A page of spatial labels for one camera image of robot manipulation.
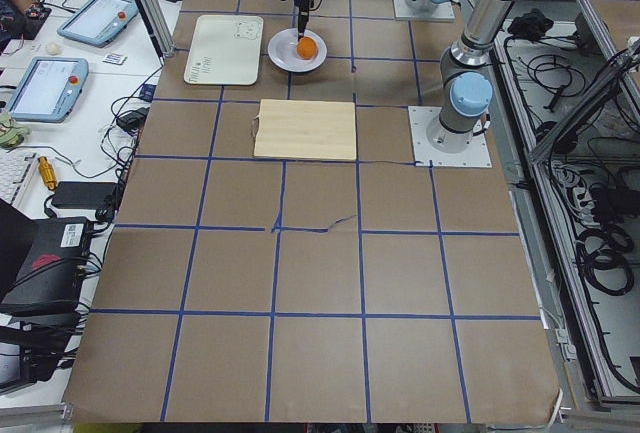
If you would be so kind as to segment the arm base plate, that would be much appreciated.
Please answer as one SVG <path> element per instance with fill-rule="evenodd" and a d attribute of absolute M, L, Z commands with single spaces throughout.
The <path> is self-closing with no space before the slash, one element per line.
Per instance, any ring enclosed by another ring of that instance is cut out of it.
<path fill-rule="evenodd" d="M 393 0 L 397 20 L 453 22 L 451 0 Z"/>
<path fill-rule="evenodd" d="M 422 167 L 491 168 L 482 121 L 471 132 L 457 134 L 440 123 L 440 107 L 409 106 L 414 162 Z"/>

